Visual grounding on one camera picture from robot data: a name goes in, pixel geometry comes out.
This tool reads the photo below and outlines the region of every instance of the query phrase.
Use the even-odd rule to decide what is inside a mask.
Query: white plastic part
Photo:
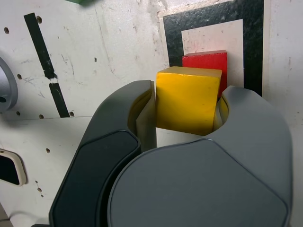
[[[12,153],[10,151],[3,150],[3,149],[0,149],[0,156],[7,157],[7,158],[9,158],[10,160],[13,161],[13,163],[15,165],[16,172],[17,172],[19,184],[14,184],[14,183],[11,183],[11,182],[8,182],[8,181],[4,181],[2,179],[0,179],[0,181],[7,182],[11,185],[18,186],[18,187],[24,185],[26,183],[27,177],[26,177],[26,174],[25,174],[25,171],[24,171],[24,168],[23,168],[20,157],[18,155],[16,155],[15,153]]]
[[[12,108],[18,99],[18,88],[12,71],[0,57],[0,112]]]

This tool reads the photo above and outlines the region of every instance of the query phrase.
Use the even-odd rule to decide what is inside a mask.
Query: white square
[[[243,20],[182,31],[184,55],[226,50],[227,85],[243,87]]]

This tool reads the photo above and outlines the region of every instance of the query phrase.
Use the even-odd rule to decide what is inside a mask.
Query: black tape
[[[35,14],[27,14],[24,16],[24,19],[27,24],[30,36],[32,37],[45,77],[47,77],[48,79],[55,78],[56,75],[54,73],[53,65],[49,57]]]
[[[27,14],[24,16],[24,19],[30,36],[32,37],[45,77],[48,79],[57,78],[35,14]],[[49,84],[49,88],[60,117],[70,117],[59,84]]]
[[[49,84],[49,88],[60,117],[70,117],[59,84]]]

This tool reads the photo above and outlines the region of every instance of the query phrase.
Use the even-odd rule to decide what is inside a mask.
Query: gray cylinder
[[[0,112],[12,108],[18,99],[17,83],[8,65],[0,58]]]

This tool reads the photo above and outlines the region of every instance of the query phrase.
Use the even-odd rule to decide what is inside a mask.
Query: dark gray plastic
[[[136,120],[137,137],[141,142],[141,151],[157,147],[156,138],[156,113],[155,113],[155,90],[154,82],[151,83],[151,98]]]
[[[136,119],[152,98],[153,89],[150,80],[136,81],[100,105],[53,202],[50,226],[107,225],[111,187],[123,167],[141,153]],[[150,136],[155,140],[156,134]]]
[[[222,146],[234,159],[273,190],[291,210],[292,140],[280,113],[255,92],[228,87],[223,100],[228,118],[217,131],[206,136]]]
[[[148,151],[129,163],[108,202],[110,227],[280,227],[285,204],[215,142]]]
[[[124,168],[109,198],[109,226],[287,226],[287,124],[247,89],[228,87],[220,102],[227,104],[220,109],[224,125],[209,140],[157,148]]]

